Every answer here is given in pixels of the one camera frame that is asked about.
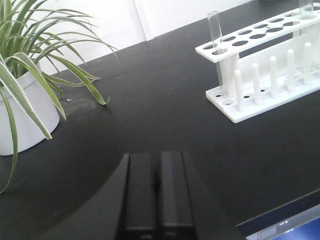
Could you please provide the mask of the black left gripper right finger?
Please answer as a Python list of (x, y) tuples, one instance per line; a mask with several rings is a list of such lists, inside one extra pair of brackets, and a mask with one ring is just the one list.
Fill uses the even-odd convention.
[(159, 221), (164, 240), (243, 240), (186, 151), (163, 151)]

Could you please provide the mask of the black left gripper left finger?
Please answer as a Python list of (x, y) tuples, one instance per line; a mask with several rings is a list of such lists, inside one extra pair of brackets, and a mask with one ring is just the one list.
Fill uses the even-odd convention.
[(128, 167), (117, 227), (118, 240), (154, 240), (156, 238), (155, 176), (148, 153), (128, 155)]

